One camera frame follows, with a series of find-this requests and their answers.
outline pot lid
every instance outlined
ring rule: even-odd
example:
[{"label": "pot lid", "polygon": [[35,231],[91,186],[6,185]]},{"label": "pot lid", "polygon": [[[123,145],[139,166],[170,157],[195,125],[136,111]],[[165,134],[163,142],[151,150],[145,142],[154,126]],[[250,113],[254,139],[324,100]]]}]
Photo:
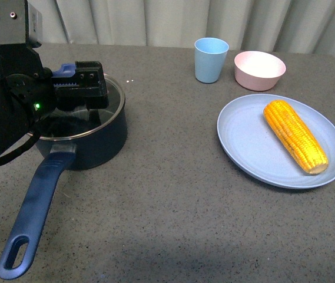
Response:
[{"label": "pot lid", "polygon": [[119,84],[104,75],[107,85],[108,107],[90,109],[81,100],[67,101],[70,111],[56,108],[47,118],[39,122],[41,140],[71,140],[87,136],[110,124],[119,115],[125,104],[125,95]]}]

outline white curtain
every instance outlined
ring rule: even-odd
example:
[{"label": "white curtain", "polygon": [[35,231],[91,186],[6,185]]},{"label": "white curtain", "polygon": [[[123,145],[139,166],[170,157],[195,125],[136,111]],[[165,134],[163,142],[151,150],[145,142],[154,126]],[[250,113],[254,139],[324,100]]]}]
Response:
[{"label": "white curtain", "polygon": [[192,48],[219,37],[231,50],[335,56],[335,0],[29,0],[44,42]]}]

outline blue plate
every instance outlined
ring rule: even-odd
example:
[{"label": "blue plate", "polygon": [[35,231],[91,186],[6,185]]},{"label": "blue plate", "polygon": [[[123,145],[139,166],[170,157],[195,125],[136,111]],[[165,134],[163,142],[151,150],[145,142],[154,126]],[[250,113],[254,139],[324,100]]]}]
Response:
[{"label": "blue plate", "polygon": [[[324,172],[310,175],[303,171],[269,127],[263,110],[276,99],[290,103],[326,152],[329,166]],[[335,126],[296,100],[273,94],[239,97],[222,109],[217,132],[232,161],[260,181],[288,189],[310,189],[335,179]]]}]

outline cooking pot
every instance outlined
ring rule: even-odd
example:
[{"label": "cooking pot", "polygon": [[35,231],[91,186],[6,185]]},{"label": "cooking pot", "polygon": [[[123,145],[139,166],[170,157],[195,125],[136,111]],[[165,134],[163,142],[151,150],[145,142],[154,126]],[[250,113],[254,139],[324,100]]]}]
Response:
[{"label": "cooking pot", "polygon": [[[113,78],[106,74],[104,78],[109,102],[106,109],[87,110],[85,106],[74,111],[56,109],[40,123],[37,148],[44,160],[31,180],[5,244],[0,278],[18,278],[31,267],[60,174],[65,169],[99,166],[123,147],[127,138],[125,94]],[[14,266],[22,245],[26,245],[22,261]]]}]

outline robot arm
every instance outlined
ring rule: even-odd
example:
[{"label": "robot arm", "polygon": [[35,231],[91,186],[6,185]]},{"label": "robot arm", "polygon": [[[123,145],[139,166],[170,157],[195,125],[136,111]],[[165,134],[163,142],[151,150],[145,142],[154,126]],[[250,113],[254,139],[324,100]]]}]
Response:
[{"label": "robot arm", "polygon": [[38,140],[38,122],[56,108],[108,106],[101,63],[65,64],[56,72],[42,66],[33,49],[41,45],[40,23],[41,14],[27,0],[0,0],[0,156],[25,134],[35,133],[23,146],[1,156],[0,165]]}]

